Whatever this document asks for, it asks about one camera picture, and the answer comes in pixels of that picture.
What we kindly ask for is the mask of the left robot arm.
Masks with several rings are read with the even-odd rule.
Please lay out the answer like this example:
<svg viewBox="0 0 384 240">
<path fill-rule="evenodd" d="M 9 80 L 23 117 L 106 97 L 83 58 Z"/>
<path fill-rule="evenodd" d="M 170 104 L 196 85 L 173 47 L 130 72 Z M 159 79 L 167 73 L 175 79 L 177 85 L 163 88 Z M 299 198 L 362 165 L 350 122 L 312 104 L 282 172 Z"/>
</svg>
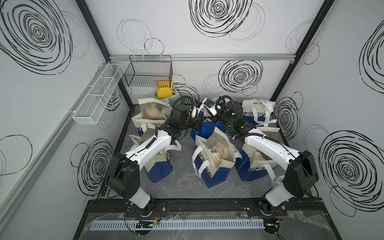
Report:
<svg viewBox="0 0 384 240">
<path fill-rule="evenodd" d="M 113 155 L 107 169 L 104 184 L 118 196 L 130 201 L 141 210 L 151 211 L 152 197 L 141 187 L 140 172 L 143 167 L 162 150 L 181 149 L 177 141 L 182 131 L 199 130 L 204 118 L 199 115 L 204 108 L 202 102 L 188 96 L 177 99 L 171 107 L 170 117 L 155 127 L 154 132 L 142 144 L 124 154 Z"/>
</svg>

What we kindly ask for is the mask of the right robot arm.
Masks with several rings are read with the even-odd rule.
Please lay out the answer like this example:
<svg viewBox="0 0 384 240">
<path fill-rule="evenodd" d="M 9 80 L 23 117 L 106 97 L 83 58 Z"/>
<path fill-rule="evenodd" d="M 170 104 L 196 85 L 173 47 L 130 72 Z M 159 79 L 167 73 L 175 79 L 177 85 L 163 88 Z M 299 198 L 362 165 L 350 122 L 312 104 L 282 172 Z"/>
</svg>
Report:
<svg viewBox="0 0 384 240">
<path fill-rule="evenodd" d="M 205 105 L 211 120 L 225 124 L 232 139 L 256 148 L 285 170 L 283 181 L 261 197 L 259 209 L 263 214 L 271 215 L 282 203 L 303 197 L 315 186 L 319 174 L 310 152 L 289 148 L 246 122 L 242 106 L 229 96 L 221 96 L 215 102 L 207 100 Z"/>
</svg>

